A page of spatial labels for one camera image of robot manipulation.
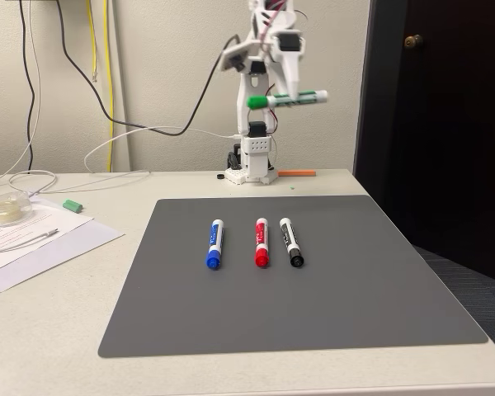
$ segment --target black marker cap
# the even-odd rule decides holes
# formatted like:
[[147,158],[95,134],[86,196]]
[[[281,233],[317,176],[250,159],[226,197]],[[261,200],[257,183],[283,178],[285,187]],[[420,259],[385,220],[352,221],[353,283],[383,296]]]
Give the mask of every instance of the black marker cap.
[[295,268],[301,268],[304,264],[304,259],[300,254],[299,249],[291,249],[290,250],[290,263],[291,266]]

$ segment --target red marker cap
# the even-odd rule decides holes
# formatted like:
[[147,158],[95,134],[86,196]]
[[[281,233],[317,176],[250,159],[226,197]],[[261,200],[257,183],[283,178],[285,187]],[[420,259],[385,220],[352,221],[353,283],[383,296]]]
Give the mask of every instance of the red marker cap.
[[267,266],[267,263],[270,261],[270,258],[267,255],[266,249],[258,249],[255,253],[255,264],[257,266]]

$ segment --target floor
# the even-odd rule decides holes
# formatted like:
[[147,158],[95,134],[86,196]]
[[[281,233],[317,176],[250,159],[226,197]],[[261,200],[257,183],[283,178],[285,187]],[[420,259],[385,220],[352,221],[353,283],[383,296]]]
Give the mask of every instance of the floor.
[[495,280],[435,253],[415,248],[495,343]]

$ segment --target red marker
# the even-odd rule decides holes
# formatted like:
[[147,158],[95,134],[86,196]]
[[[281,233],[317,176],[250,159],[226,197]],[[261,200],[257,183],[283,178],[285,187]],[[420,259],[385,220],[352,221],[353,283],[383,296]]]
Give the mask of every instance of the red marker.
[[257,249],[255,250],[255,264],[259,267],[267,266],[270,258],[267,255],[267,220],[259,219],[255,225],[255,238]]

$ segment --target blue marker cap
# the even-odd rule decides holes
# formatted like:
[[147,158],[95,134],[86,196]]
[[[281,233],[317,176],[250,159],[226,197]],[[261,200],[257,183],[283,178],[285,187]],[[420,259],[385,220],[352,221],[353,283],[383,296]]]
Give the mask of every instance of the blue marker cap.
[[220,253],[217,250],[207,253],[207,266],[211,270],[216,270],[220,266]]

